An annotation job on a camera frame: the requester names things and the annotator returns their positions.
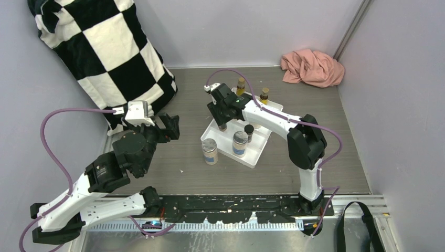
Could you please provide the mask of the gold-cap yellow sauce bottle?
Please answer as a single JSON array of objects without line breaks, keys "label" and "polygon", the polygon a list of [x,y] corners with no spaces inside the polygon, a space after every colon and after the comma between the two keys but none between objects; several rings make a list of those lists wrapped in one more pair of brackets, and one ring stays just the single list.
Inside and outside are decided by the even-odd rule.
[{"label": "gold-cap yellow sauce bottle", "polygon": [[239,77],[236,95],[241,96],[245,92],[246,80],[243,77]]}]

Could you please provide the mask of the small black-cap spice bottle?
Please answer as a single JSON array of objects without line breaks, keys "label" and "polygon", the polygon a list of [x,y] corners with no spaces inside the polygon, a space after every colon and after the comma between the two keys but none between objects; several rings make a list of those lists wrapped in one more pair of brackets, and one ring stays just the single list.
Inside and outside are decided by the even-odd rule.
[{"label": "small black-cap spice bottle", "polygon": [[253,136],[254,130],[255,130],[255,128],[251,124],[248,124],[244,127],[244,131],[248,136],[248,143],[250,143],[252,141],[252,136]]}]

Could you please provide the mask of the yellow-label sauce bottle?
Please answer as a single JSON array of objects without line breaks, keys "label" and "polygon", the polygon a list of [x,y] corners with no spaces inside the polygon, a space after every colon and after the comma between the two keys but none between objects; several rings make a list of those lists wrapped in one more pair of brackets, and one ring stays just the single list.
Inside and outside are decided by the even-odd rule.
[{"label": "yellow-label sauce bottle", "polygon": [[263,88],[261,91],[261,95],[260,95],[260,101],[261,101],[261,103],[267,105],[268,99],[269,99],[269,89]]}]

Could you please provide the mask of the blue-label silver-top shaker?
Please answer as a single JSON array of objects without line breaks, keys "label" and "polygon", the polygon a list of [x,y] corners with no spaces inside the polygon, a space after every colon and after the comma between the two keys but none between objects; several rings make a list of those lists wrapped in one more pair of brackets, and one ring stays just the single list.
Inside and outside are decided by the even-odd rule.
[{"label": "blue-label silver-top shaker", "polygon": [[202,142],[204,160],[208,165],[215,165],[218,162],[217,143],[214,139],[207,138]]}]

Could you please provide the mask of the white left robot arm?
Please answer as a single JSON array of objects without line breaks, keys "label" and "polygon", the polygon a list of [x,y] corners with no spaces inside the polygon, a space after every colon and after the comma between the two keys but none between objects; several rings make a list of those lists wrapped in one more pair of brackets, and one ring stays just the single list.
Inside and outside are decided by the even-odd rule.
[{"label": "white left robot arm", "polygon": [[61,245],[100,223],[128,216],[155,217],[160,213],[162,203],[151,186],[121,200],[97,203],[98,199],[128,185],[131,175],[136,179],[143,177],[158,144],[179,139],[179,116],[167,113],[158,116],[165,126],[163,129],[156,124],[132,127],[112,144],[112,151],[98,156],[72,188],[59,196],[67,198],[59,207],[54,208],[58,199],[30,207],[31,217],[38,220],[32,231],[34,243]]}]

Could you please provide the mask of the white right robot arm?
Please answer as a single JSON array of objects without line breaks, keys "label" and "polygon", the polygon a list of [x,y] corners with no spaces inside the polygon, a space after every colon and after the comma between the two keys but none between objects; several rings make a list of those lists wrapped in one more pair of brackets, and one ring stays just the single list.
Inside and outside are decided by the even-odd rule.
[{"label": "white right robot arm", "polygon": [[207,105],[218,125],[230,120],[259,124],[286,140],[291,162],[299,169],[298,204],[305,215],[314,215],[321,207],[324,190],[320,185],[319,166],[327,141],[313,116],[289,115],[259,102],[255,96],[236,95],[224,83],[204,87],[212,101]]}]

